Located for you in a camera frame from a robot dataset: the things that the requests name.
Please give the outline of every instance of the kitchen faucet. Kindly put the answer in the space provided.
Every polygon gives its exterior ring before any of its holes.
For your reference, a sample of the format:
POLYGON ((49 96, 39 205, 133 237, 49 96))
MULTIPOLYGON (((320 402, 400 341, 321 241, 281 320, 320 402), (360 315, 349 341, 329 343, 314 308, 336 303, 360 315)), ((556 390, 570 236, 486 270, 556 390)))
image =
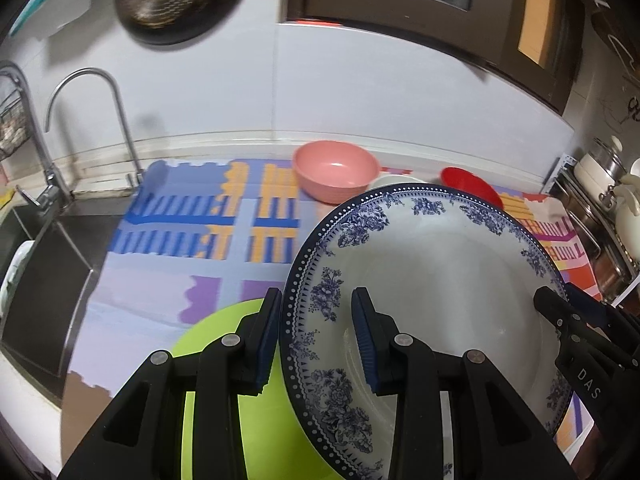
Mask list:
MULTIPOLYGON (((106 70, 103 70, 101 68, 94 68, 94 67, 81 68, 80 70, 76 70, 75 72, 72 72, 71 74, 66 76, 60 83, 58 83, 58 86, 56 86, 56 89, 53 91, 53 94, 49 98, 49 104, 47 105, 47 115, 44 123, 44 131, 45 132, 49 131, 49 128, 51 126, 51 111, 53 108, 53 102, 55 101, 56 97, 58 96, 60 91, 63 89, 63 87, 67 83, 75 79, 76 77, 80 77, 81 75, 87 75, 87 74, 100 76, 108 83, 108 85, 111 88, 111 94, 113 95, 113 100, 116 105, 116 111, 118 112, 118 119, 120 120, 122 135, 127 145, 127 149, 129 150, 129 158, 132 161, 136 170, 136 177, 135 177, 136 183, 140 185, 142 184, 143 170, 142 170, 142 167, 140 166, 140 160, 138 158, 138 154, 136 153, 136 147, 133 144, 133 140, 131 139, 131 132, 129 131, 129 125, 127 124, 127 118, 124 114, 124 108, 122 106, 122 97, 120 95, 120 89, 118 88, 118 83, 116 83, 116 80, 106 70)), ((130 179, 129 175, 127 175, 127 177, 129 178, 130 184, 133 185, 132 179, 130 179)))
POLYGON ((27 130, 31 132, 47 183, 47 187, 37 198, 32 198, 19 186, 17 186, 18 192, 27 202, 32 203, 40 210, 49 209, 58 199, 62 202, 62 207, 68 205, 73 200, 73 195, 47 149, 40 124, 34 113, 33 99, 31 98, 31 91, 24 73, 15 63, 9 60, 0 60, 0 76, 9 78, 17 87, 27 121, 27 130))

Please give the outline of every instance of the backsplash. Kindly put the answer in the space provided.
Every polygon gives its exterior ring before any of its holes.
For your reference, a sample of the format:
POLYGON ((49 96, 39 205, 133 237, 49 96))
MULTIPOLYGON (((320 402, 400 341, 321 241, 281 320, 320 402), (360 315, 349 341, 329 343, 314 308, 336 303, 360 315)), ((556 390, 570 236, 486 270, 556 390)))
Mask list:
MULTIPOLYGON (((25 71, 40 122, 65 75, 85 66, 112 73, 137 140, 236 132, 256 142, 300 142, 338 134, 472 156, 540 182, 562 152, 580 145, 562 118, 495 75, 398 38, 278 23, 280 1, 242 0, 207 34, 149 47, 120 26, 113 0, 92 0, 45 40, 27 22, 0 56, 25 71)), ((55 158, 120 144, 104 82, 85 77, 67 86, 45 137, 55 158)), ((5 169, 17 178, 36 165, 26 146, 5 169)))
POLYGON ((640 156, 640 122, 629 113, 634 98, 640 100, 640 81, 633 82, 620 59, 607 48, 591 27, 584 24, 583 57, 580 73, 572 88, 564 118, 576 135, 570 152, 581 156, 593 137, 608 144, 612 135, 623 145, 622 162, 626 169, 640 156))

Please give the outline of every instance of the stainless steel sink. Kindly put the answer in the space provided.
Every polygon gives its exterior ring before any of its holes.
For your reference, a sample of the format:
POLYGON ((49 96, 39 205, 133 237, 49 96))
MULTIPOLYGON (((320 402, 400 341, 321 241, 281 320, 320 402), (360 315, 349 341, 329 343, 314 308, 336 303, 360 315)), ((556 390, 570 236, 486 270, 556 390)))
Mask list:
POLYGON ((0 324, 0 342, 52 400, 62 400, 86 303, 129 203, 130 197, 77 200, 57 215, 14 209, 35 243, 0 324))

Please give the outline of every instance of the blue and white plate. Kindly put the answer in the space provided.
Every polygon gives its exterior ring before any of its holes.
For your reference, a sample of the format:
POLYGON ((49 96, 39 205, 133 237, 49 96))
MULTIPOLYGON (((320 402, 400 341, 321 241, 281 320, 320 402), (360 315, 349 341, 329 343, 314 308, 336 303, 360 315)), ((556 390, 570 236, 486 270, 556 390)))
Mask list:
MULTIPOLYGON (((435 351, 482 350, 554 434, 571 388, 554 360, 556 331, 533 307, 562 278, 517 221, 471 195, 396 184, 337 207, 300 249, 284 293, 280 351, 287 391, 306 435, 347 479, 386 479, 396 398, 366 384, 351 292, 435 351)), ((445 478, 452 440, 443 394, 445 478)))

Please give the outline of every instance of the wire basket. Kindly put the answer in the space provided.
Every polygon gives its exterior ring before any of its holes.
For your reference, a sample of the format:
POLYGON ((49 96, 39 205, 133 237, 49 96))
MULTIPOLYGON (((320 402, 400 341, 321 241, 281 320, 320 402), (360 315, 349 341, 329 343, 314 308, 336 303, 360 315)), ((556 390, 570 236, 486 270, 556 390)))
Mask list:
POLYGON ((0 160, 13 155, 30 137, 22 97, 15 89, 0 103, 0 160))

